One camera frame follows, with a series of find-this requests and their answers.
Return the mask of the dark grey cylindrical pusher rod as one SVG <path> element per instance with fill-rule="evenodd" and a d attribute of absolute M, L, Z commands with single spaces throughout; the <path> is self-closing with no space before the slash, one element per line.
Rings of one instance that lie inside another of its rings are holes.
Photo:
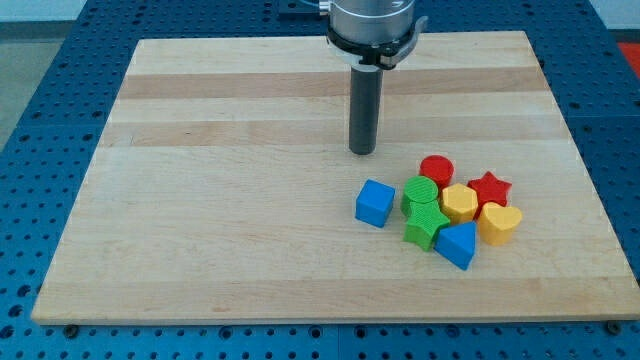
<path fill-rule="evenodd" d="M 376 147 L 383 73 L 351 69 L 349 149 L 357 155 L 371 154 Z"/>

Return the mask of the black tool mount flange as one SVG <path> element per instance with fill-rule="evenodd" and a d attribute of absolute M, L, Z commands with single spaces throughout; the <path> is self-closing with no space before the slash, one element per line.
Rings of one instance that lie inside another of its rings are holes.
<path fill-rule="evenodd" d="M 328 29 L 327 44 L 343 62 L 356 70 L 393 70 L 416 48 L 421 33 L 427 28 L 429 17 L 419 17 L 399 39 L 388 43 L 357 43 L 346 40 L 332 28 Z"/>

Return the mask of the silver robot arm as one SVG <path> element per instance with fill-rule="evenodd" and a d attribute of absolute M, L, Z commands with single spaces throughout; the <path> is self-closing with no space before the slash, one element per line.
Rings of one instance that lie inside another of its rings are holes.
<path fill-rule="evenodd" d="M 429 17 L 414 0 L 320 0 L 327 43 L 350 66 L 348 146 L 369 155 L 377 142 L 383 75 L 415 49 Z"/>

